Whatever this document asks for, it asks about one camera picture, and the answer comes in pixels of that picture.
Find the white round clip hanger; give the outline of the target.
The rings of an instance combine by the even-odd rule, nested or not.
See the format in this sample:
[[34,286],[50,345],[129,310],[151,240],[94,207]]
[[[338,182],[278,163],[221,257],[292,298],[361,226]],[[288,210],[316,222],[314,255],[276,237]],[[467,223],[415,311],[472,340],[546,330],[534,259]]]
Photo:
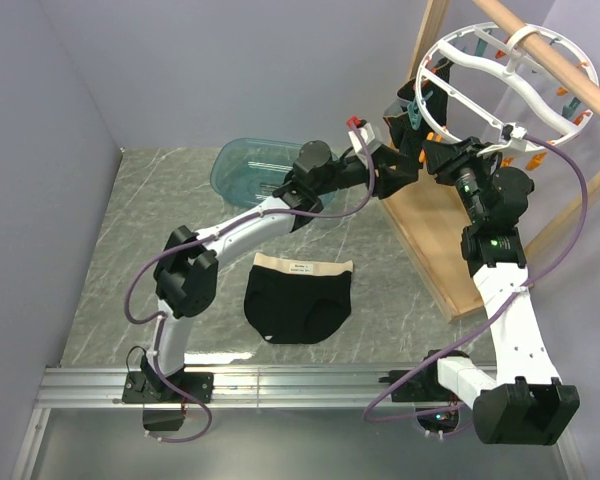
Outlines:
[[561,112],[557,112],[550,107],[536,88],[523,79],[519,73],[519,68],[526,66],[531,72],[541,73],[550,80],[556,80],[557,78],[533,59],[530,54],[523,52],[518,43],[532,33],[539,34],[551,46],[562,47],[574,55],[578,60],[577,67],[584,72],[588,80],[598,85],[597,71],[589,56],[568,38],[541,26],[527,25],[520,34],[514,35],[513,40],[505,42],[493,35],[493,32],[497,29],[498,26],[493,22],[469,25],[442,37],[434,43],[425,55],[425,59],[419,64],[414,80],[415,98],[413,105],[418,108],[421,117],[442,139],[449,142],[459,140],[447,130],[442,121],[436,120],[433,116],[432,95],[427,93],[425,88],[435,86],[444,92],[447,97],[457,100],[499,132],[503,132],[504,127],[509,124],[461,93],[449,81],[443,79],[442,68],[430,65],[433,57],[439,54],[443,60],[486,73],[511,88],[545,125],[559,133],[559,137],[550,142],[552,145],[560,146],[575,139],[590,121],[593,115],[592,110],[586,108],[577,97],[573,97]]

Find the black underwear beige waistband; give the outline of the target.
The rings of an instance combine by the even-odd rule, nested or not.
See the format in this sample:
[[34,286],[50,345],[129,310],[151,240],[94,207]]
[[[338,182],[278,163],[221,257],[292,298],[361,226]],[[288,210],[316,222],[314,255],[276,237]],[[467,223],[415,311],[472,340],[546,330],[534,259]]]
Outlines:
[[257,253],[243,310],[271,344],[312,345],[333,335],[351,315],[354,262],[292,260]]

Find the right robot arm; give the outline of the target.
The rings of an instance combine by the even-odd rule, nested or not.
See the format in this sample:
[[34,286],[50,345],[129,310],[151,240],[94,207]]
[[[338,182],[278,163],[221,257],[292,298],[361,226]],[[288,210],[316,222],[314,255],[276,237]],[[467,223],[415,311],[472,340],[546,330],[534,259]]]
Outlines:
[[452,351],[421,374],[422,391],[435,400],[453,392],[471,408],[484,444],[553,445],[580,398],[575,386],[563,384],[549,357],[527,283],[517,223],[534,183],[474,137],[454,144],[426,140],[423,152],[428,173],[456,189],[470,221],[461,252],[492,321],[496,375]]

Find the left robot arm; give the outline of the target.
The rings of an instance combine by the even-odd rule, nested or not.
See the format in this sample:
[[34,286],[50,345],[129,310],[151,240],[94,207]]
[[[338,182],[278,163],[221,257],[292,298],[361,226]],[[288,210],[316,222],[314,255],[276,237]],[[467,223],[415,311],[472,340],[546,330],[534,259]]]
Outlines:
[[358,185],[387,198],[417,181],[417,158],[379,144],[352,146],[336,158],[322,141],[304,144],[280,186],[260,204],[216,226],[174,230],[150,261],[156,282],[156,328],[140,363],[146,390],[157,403],[185,395],[184,355],[195,316],[214,301],[220,270],[243,253],[323,217],[325,194]]

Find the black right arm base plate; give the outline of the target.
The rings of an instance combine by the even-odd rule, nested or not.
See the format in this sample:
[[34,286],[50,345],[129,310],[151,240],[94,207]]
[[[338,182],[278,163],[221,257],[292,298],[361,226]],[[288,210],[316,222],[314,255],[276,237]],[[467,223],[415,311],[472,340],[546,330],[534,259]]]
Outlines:
[[[407,375],[409,370],[390,370],[386,375],[378,379],[380,384],[394,385],[403,376]],[[424,402],[433,398],[427,386],[427,376],[424,371],[418,372],[408,381],[402,384],[391,394],[391,401],[394,403],[405,402]]]

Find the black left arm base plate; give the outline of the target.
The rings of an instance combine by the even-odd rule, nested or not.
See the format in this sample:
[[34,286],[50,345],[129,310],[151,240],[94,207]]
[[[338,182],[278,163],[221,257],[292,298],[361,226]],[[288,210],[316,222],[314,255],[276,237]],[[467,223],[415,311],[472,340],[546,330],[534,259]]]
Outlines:
[[[214,383],[211,372],[175,374],[169,381],[203,403],[211,400]],[[184,400],[182,394],[165,385],[152,370],[149,376],[142,371],[131,371],[126,375],[121,397],[124,404],[179,403]]]

